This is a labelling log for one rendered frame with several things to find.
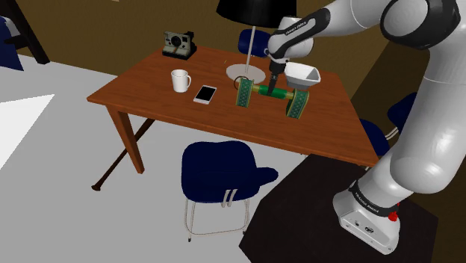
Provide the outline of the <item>black shade table lamp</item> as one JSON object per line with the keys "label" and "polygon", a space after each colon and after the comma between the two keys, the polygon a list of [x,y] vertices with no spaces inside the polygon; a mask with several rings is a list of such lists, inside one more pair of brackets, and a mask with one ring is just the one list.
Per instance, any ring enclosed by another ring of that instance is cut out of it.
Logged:
{"label": "black shade table lamp", "polygon": [[284,16],[296,16],[296,0],[219,0],[216,12],[233,22],[252,26],[249,52],[244,64],[232,64],[226,74],[233,81],[238,76],[245,76],[262,82],[266,75],[263,70],[251,65],[252,41],[255,30],[260,28],[278,28]]}

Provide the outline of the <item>white square bowl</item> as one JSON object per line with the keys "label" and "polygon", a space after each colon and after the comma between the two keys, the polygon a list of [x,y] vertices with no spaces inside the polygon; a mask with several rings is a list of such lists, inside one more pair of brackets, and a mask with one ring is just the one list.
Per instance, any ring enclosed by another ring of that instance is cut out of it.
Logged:
{"label": "white square bowl", "polygon": [[286,63],[285,76],[287,85],[298,90],[307,90],[321,82],[320,72],[317,68],[295,62]]}

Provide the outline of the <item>white mug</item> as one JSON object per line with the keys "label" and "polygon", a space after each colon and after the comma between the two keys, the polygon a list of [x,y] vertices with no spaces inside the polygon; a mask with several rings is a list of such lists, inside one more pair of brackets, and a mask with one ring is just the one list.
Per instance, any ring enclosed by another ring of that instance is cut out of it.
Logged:
{"label": "white mug", "polygon": [[188,72],[183,69],[174,69],[171,72],[171,78],[173,83],[173,89],[177,93],[187,92],[190,84],[191,77],[188,75]]}

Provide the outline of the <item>brown wooden table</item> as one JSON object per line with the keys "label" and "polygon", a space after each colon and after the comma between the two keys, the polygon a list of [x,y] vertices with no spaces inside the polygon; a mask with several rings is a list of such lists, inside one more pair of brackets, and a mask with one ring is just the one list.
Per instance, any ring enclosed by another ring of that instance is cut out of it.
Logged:
{"label": "brown wooden table", "polygon": [[[241,54],[200,46],[188,60],[156,51],[88,96],[104,105],[138,173],[144,171],[129,115],[160,120],[192,129],[272,146],[305,155],[315,154],[372,167],[379,160],[341,83],[332,72],[310,88],[299,119],[286,117],[286,101],[252,95],[248,108],[235,104],[237,91],[226,75]],[[171,72],[183,69],[191,77],[184,93],[173,89]],[[216,87],[209,105],[193,101],[202,85]]]}

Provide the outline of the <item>white smartphone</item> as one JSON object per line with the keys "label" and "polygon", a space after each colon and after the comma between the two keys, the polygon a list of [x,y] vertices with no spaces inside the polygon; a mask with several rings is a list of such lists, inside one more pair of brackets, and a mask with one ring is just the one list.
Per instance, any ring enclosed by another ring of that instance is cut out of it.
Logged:
{"label": "white smartphone", "polygon": [[193,98],[193,101],[203,105],[209,105],[216,91],[216,87],[202,85],[198,93]]}

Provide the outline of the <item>dark wooden furniture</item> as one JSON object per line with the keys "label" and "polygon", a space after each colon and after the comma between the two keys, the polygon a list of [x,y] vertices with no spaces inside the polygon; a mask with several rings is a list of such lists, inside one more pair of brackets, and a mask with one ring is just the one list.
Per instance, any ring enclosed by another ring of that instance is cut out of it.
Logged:
{"label": "dark wooden furniture", "polygon": [[17,53],[28,48],[39,64],[50,62],[16,0],[0,0],[0,67],[23,71]]}

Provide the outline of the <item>green patterned dumbbell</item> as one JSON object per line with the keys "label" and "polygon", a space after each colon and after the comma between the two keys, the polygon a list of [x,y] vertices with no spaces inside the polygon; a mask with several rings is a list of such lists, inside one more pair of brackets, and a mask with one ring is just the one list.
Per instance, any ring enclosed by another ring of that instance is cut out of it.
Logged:
{"label": "green patterned dumbbell", "polygon": [[293,91],[290,92],[284,89],[274,88],[271,93],[268,93],[269,88],[266,85],[255,84],[252,79],[248,79],[245,76],[238,76],[236,79],[239,81],[238,85],[234,85],[237,90],[235,101],[236,106],[248,108],[251,95],[255,92],[262,96],[269,96],[276,99],[287,99],[288,103],[285,115],[290,118],[299,119],[308,104],[308,91],[293,89]]}

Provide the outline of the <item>dark robot stand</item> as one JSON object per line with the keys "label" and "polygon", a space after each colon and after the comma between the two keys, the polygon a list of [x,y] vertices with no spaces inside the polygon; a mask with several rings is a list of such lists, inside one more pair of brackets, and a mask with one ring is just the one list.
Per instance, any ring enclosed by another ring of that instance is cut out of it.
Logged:
{"label": "dark robot stand", "polygon": [[309,155],[259,202],[239,248],[251,263],[432,263],[438,218],[409,199],[398,212],[397,248],[386,256],[340,226],[332,199],[364,173]]}

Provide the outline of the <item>dark blue chair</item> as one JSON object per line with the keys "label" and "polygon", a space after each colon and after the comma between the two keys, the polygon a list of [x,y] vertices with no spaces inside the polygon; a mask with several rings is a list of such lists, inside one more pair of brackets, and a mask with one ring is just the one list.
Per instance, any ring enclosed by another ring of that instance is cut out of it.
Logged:
{"label": "dark blue chair", "polygon": [[[238,40],[238,51],[242,54],[248,55],[249,44],[252,36],[252,29],[244,29],[241,31]],[[265,31],[255,30],[254,38],[252,41],[251,55],[259,58],[264,58],[267,55],[264,50],[267,48],[270,34]]]}
{"label": "dark blue chair", "polygon": [[271,167],[258,167],[252,150],[244,142],[201,141],[190,144],[181,159],[187,239],[191,240],[196,235],[193,220],[198,203],[219,203],[225,208],[236,201],[244,202],[244,224],[238,231],[246,232],[250,221],[250,199],[261,186],[277,180],[278,176],[278,171]]}
{"label": "dark blue chair", "polygon": [[416,92],[410,93],[388,109],[388,119],[394,124],[394,129],[388,134],[384,134],[376,124],[360,119],[364,131],[377,155],[384,155],[390,149],[388,141],[397,133],[400,134],[402,132],[416,95]]}

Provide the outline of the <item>brown baseball bat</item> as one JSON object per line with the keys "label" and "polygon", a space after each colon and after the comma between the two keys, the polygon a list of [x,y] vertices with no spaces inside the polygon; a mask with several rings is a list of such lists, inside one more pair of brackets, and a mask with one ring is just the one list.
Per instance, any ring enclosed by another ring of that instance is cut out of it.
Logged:
{"label": "brown baseball bat", "polygon": [[[136,142],[139,141],[139,139],[142,138],[142,136],[149,130],[150,126],[154,123],[153,119],[147,118],[144,123],[141,125],[141,127],[137,130],[135,133],[134,137]],[[91,186],[91,188],[94,191],[100,191],[101,187],[105,183],[106,179],[109,177],[110,174],[114,171],[114,169],[117,167],[117,165],[121,162],[121,160],[127,155],[127,150],[124,149],[119,156],[116,158],[116,160],[112,163],[112,165],[108,168],[108,170],[103,174],[103,176],[94,184]]]}

